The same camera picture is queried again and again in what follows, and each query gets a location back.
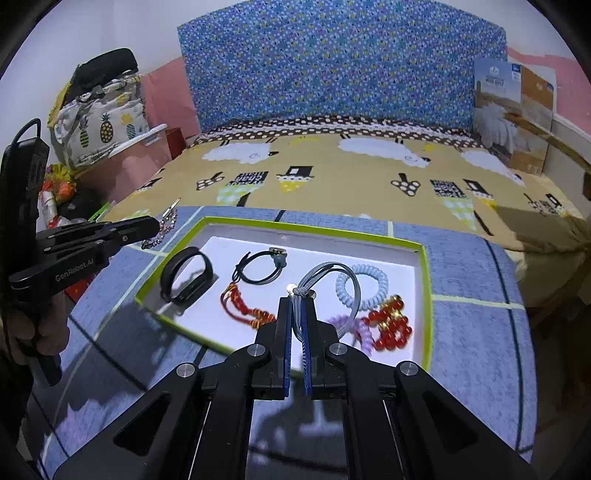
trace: black wristband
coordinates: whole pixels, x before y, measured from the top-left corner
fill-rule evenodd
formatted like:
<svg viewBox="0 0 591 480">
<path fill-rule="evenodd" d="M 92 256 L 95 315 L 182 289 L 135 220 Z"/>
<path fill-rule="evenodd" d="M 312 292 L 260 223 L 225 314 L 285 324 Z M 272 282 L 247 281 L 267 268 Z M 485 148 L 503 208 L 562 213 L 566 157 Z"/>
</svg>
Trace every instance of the black wristband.
<svg viewBox="0 0 591 480">
<path fill-rule="evenodd" d="M 175 297 L 171 297 L 173 282 L 178 271 L 183 264 L 190 258 L 201 255 L 205 263 L 205 271 L 197 278 L 191 281 L 189 285 Z M 164 266 L 160 275 L 160 295 L 165 302 L 172 302 L 179 306 L 184 306 L 197 300 L 203 295 L 209 287 L 213 285 L 213 267 L 207 255 L 201 252 L 197 247 L 187 247 L 175 254 Z"/>
<path fill-rule="evenodd" d="M 269 250 L 264 250 L 262 252 L 256 253 L 253 256 L 249 257 L 251 253 L 248 252 L 236 265 L 234 273 L 232 274 L 232 281 L 236 283 L 238 280 L 244 280 L 246 283 L 251 285 L 265 285 L 267 283 L 271 283 L 275 280 L 279 275 L 281 275 L 281 271 L 287 265 L 287 261 L 285 258 L 287 257 L 287 251 L 283 250 L 282 248 L 270 248 Z M 263 257 L 264 255 L 270 255 L 273 259 L 275 264 L 275 270 L 273 273 L 261 280 L 251 280 L 244 274 L 244 267 L 246 267 L 250 262 L 254 259 Z"/>
</svg>

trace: metal screw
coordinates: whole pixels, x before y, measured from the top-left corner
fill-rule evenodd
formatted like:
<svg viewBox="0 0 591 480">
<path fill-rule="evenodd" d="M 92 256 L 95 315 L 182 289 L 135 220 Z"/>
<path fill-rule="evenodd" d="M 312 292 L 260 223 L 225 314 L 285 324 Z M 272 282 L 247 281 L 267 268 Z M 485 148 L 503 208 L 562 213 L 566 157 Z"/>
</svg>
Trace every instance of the metal screw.
<svg viewBox="0 0 591 480">
<path fill-rule="evenodd" d="M 261 345 L 260 343 L 253 343 L 252 345 L 248 346 L 246 351 L 248 352 L 248 355 L 261 356 L 263 353 L 267 351 L 267 349 L 265 348 L 265 345 Z"/>
<path fill-rule="evenodd" d="M 402 365 L 400 365 L 400 371 L 404 375 L 412 377 L 418 373 L 418 367 L 414 362 L 404 362 Z"/>
<path fill-rule="evenodd" d="M 347 353 L 347 350 L 348 348 L 344 343 L 333 343 L 329 347 L 329 351 L 333 355 L 344 355 L 345 353 Z"/>
<path fill-rule="evenodd" d="M 177 367 L 177 375 L 179 377 L 187 378 L 195 373 L 193 364 L 181 364 Z"/>
</svg>

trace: tray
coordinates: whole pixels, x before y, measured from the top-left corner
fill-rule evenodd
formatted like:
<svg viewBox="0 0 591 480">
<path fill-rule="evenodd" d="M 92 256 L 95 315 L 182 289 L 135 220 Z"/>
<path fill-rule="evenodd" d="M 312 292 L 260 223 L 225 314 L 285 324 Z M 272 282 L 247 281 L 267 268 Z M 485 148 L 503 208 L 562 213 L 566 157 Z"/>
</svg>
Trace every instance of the tray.
<svg viewBox="0 0 591 480">
<path fill-rule="evenodd" d="M 182 309 L 161 299 L 160 274 L 170 257 L 189 245 L 199 247 L 210 258 L 215 282 L 195 303 Z M 421 244 L 402 239 L 291 223 L 204 217 L 163 258 L 140 288 L 135 300 L 183 335 L 230 354 L 252 343 L 256 330 L 231 319 L 220 305 L 220 294 L 231 281 L 235 265 L 247 252 L 254 254 L 269 247 L 287 250 L 287 266 L 271 284 L 255 286 L 239 282 L 238 288 L 249 307 L 277 314 L 279 298 L 287 295 L 286 286 L 297 284 L 308 270 L 319 263 L 340 261 L 346 265 L 374 265 L 388 274 L 389 294 L 399 294 L 404 300 L 403 313 L 409 319 L 413 334 L 405 348 L 373 351 L 371 360 L 392 366 L 403 360 L 413 360 L 428 370 L 433 321 L 427 256 Z M 249 278 L 256 279 L 266 277 L 273 268 L 271 257 L 264 256 L 250 263 L 244 272 Z M 203 260 L 200 257 L 185 263 L 173 284 L 173 294 L 202 271 Z M 331 273 L 314 286 L 319 320 L 350 312 L 336 296 L 337 275 Z M 377 282 L 364 275 L 358 278 L 362 297 L 372 297 L 377 291 Z M 346 286 L 352 294 L 351 282 L 348 281 Z M 372 333 L 375 338 L 379 335 L 377 329 L 372 329 Z M 341 341 L 359 346 L 351 334 Z M 293 337 L 292 371 L 301 371 L 301 358 L 301 344 Z"/>
</svg>

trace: red and gold bracelet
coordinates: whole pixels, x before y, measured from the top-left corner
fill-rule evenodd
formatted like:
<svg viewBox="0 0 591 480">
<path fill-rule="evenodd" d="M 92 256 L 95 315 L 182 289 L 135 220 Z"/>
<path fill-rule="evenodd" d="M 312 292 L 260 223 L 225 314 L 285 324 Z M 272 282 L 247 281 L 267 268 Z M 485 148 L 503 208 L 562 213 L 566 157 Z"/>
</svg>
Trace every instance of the red and gold bracelet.
<svg viewBox="0 0 591 480">
<path fill-rule="evenodd" d="M 236 310 L 238 310 L 243 315 L 250 315 L 254 317 L 253 319 L 240 317 L 228 310 L 228 300 L 232 302 Z M 269 313 L 266 310 L 261 309 L 250 309 L 242 300 L 242 296 L 240 295 L 240 290 L 238 290 L 238 285 L 234 282 L 231 282 L 227 288 L 223 291 L 222 295 L 220 296 L 220 302 L 222 303 L 222 307 L 224 311 L 232 317 L 234 320 L 238 320 L 239 322 L 246 323 L 250 325 L 252 328 L 257 330 L 261 325 L 265 323 L 274 322 L 275 315 Z"/>
<path fill-rule="evenodd" d="M 379 339 L 374 340 L 374 348 L 394 350 L 403 348 L 413 329 L 408 326 L 408 317 L 402 315 L 404 302 L 399 295 L 394 295 L 380 305 L 379 310 L 371 310 L 367 317 L 361 320 L 370 327 L 378 326 Z"/>
</svg>

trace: cardboard box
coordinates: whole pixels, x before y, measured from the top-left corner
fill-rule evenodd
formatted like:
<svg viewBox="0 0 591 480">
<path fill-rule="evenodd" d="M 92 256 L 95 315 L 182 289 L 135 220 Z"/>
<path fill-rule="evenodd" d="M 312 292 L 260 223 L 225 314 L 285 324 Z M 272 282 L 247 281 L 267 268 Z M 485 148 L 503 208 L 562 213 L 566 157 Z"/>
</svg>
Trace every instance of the cardboard box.
<svg viewBox="0 0 591 480">
<path fill-rule="evenodd" d="M 511 122 L 507 114 L 552 127 L 554 86 L 528 68 L 493 59 L 474 63 L 474 132 L 509 167 L 540 175 L 548 142 Z"/>
</svg>

